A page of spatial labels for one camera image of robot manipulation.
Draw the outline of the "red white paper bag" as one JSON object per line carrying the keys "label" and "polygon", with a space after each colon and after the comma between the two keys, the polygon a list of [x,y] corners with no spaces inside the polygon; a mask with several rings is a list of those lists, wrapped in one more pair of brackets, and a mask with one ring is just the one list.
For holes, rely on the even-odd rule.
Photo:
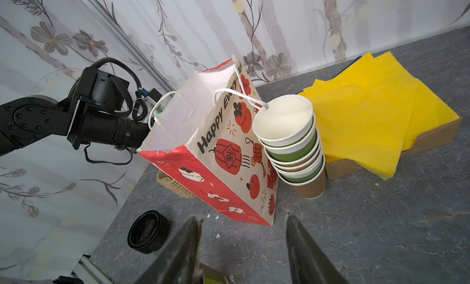
{"label": "red white paper bag", "polygon": [[278,177],[253,132],[265,106],[233,57],[154,106],[138,153],[227,218],[272,225]]}

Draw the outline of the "green white paper cup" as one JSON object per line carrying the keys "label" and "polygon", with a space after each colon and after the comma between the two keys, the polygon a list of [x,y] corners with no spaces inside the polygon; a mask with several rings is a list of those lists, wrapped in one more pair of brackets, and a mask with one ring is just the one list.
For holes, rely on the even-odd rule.
{"label": "green white paper cup", "polygon": [[229,284],[227,278],[219,271],[202,263],[200,264],[200,268],[202,275],[198,281],[199,284]]}

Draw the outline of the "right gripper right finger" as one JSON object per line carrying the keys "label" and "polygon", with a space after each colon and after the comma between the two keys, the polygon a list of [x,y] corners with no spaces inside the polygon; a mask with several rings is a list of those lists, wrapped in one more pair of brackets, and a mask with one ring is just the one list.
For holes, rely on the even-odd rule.
{"label": "right gripper right finger", "polygon": [[346,284],[306,228],[294,215],[286,217],[286,245],[294,284]]}

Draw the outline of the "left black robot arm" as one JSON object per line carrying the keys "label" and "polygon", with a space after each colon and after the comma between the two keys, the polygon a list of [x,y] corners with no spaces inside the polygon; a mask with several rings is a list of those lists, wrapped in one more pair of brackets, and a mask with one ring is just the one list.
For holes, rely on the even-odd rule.
{"label": "left black robot arm", "polygon": [[74,149],[93,143],[136,153],[148,136],[148,108],[138,76],[106,57],[84,69],[62,101],[28,96],[1,105],[1,155],[48,136],[65,136]]}

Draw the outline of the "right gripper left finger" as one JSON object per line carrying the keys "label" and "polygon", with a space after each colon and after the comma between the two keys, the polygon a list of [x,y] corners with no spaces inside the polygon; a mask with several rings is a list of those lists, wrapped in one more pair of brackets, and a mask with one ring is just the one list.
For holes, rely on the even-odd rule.
{"label": "right gripper left finger", "polygon": [[198,284],[203,278],[199,249],[202,219],[192,216],[136,281],[138,284]]}

